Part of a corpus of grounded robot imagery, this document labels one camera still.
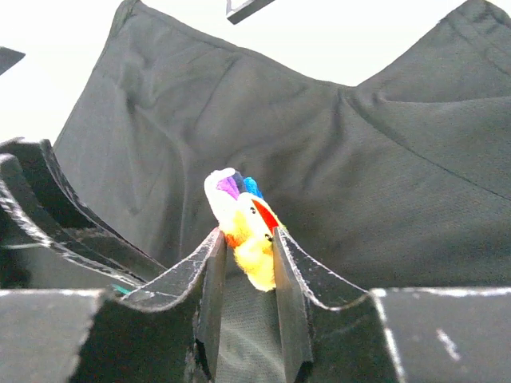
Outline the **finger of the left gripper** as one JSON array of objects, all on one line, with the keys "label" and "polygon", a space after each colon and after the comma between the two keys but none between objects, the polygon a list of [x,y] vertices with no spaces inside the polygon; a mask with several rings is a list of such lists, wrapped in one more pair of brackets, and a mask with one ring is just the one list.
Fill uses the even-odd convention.
[{"label": "finger of the left gripper", "polygon": [[1,144],[1,284],[133,290],[164,272],[80,201],[48,140]]}]

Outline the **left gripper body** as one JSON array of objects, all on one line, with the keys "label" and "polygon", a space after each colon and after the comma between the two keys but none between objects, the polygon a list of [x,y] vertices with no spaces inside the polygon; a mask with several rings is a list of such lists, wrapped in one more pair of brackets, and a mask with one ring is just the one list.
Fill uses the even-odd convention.
[{"label": "left gripper body", "polygon": [[4,74],[7,70],[20,62],[25,57],[25,53],[19,52],[5,46],[0,47],[0,74]]}]

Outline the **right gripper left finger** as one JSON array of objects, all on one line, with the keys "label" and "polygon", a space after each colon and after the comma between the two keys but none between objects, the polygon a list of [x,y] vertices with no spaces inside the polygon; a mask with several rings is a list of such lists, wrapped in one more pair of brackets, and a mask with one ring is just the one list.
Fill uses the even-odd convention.
[{"label": "right gripper left finger", "polygon": [[123,298],[106,289],[1,292],[4,382],[210,382],[223,235]]}]

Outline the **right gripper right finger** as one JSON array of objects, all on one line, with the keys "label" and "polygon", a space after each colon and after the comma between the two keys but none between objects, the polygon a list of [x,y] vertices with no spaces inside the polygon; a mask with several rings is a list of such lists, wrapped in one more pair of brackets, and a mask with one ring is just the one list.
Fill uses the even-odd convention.
[{"label": "right gripper right finger", "polygon": [[507,382],[510,290],[364,290],[273,239],[288,382]]}]

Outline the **black polo shirt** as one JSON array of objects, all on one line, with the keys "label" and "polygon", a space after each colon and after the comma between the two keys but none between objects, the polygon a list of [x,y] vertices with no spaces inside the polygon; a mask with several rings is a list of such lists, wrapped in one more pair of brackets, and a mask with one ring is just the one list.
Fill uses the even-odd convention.
[{"label": "black polo shirt", "polygon": [[166,266],[215,226],[203,182],[233,167],[364,290],[510,290],[510,18],[487,1],[355,87],[122,2],[54,150],[81,200]]}]

